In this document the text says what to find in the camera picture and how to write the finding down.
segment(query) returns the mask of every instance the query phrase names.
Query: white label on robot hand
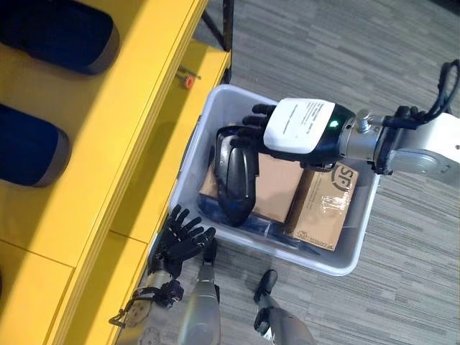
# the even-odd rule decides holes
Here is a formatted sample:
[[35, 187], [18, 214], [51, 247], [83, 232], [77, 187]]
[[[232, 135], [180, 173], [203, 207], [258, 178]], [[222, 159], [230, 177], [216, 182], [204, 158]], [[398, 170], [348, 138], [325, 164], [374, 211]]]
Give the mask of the white label on robot hand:
[[262, 336], [264, 339], [267, 339], [268, 341], [273, 340], [273, 335], [272, 335], [272, 329], [268, 328], [268, 331], [266, 334]]
[[334, 103], [322, 99], [282, 99], [265, 129], [265, 146], [282, 152], [312, 152], [323, 135], [334, 106]]

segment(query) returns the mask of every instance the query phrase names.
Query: dark blue object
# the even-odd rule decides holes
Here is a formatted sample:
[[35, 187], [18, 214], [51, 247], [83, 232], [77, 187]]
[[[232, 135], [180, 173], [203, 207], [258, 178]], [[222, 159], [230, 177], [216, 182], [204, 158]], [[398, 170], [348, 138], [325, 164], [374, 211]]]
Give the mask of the dark blue object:
[[65, 169], [68, 136], [56, 126], [0, 104], [0, 178], [19, 185], [49, 185]]
[[85, 74], [115, 60], [119, 33], [112, 18], [70, 0], [0, 0], [0, 42], [32, 57]]

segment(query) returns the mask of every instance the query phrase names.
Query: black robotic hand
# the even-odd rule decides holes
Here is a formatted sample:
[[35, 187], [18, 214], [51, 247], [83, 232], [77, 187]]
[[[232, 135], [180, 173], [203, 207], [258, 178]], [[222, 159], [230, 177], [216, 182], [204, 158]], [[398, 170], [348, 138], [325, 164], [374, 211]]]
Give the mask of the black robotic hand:
[[184, 209], [180, 212], [180, 209], [176, 205], [162, 227], [157, 249], [152, 250], [149, 258], [149, 274], [163, 269], [176, 279], [182, 271], [182, 263], [199, 254], [214, 238], [215, 228], [205, 230], [197, 226], [201, 222], [200, 217], [183, 225], [190, 211]]
[[265, 153], [280, 160], [299, 162], [302, 168], [320, 172], [331, 171], [335, 163], [342, 159], [339, 154], [341, 129], [350, 118], [354, 117], [354, 114], [343, 106], [336, 104], [328, 120], [329, 124], [323, 130], [317, 145], [313, 151], [303, 154], [289, 149], [277, 151], [265, 145], [265, 130], [276, 108], [276, 105], [270, 104], [254, 105], [252, 107], [254, 115], [245, 116], [242, 119], [245, 127], [237, 132], [237, 138], [231, 141], [231, 145], [234, 147], [251, 147], [259, 153]]

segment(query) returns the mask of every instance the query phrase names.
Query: green indicator light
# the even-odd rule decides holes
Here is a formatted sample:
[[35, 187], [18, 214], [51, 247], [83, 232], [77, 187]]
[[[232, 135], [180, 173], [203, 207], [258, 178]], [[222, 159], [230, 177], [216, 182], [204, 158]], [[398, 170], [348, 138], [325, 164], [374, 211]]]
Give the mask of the green indicator light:
[[337, 120], [332, 120], [329, 126], [331, 128], [336, 128], [339, 125], [339, 122]]

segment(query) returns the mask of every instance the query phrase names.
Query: gray carpet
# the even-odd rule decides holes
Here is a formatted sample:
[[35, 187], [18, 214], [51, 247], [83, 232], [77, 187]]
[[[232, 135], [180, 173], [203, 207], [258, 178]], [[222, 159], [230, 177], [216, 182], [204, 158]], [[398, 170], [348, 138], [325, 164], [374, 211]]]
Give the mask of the gray carpet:
[[[208, 10], [219, 18], [220, 1]], [[459, 56], [459, 32], [459, 18], [429, 0], [237, 0], [231, 83], [355, 111], [428, 109], [441, 63]], [[212, 41], [203, 25], [196, 37]], [[186, 295], [198, 265], [192, 259], [184, 266]], [[222, 344], [268, 344], [252, 329], [251, 289], [269, 267], [280, 273], [273, 296], [318, 344], [459, 344], [458, 190], [408, 175], [381, 179], [359, 264], [346, 277], [221, 242]], [[164, 344], [175, 343], [174, 323]]]

